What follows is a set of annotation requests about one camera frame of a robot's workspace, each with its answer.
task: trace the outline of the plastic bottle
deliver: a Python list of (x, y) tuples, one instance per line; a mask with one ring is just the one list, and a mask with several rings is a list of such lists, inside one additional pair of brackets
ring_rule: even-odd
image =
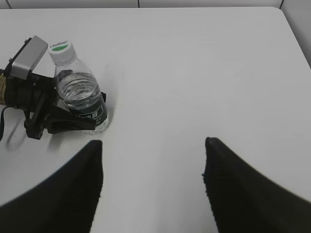
[(96, 134), (108, 125), (108, 111), (98, 83), (90, 69), (81, 62), (70, 41), (49, 46), (50, 56), (55, 63), (56, 89), (69, 111), (81, 117), (96, 120)]

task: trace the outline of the wall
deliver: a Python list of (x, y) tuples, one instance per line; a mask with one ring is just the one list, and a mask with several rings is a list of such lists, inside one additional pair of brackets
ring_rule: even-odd
[(282, 10), (311, 65), (311, 0), (284, 0)]

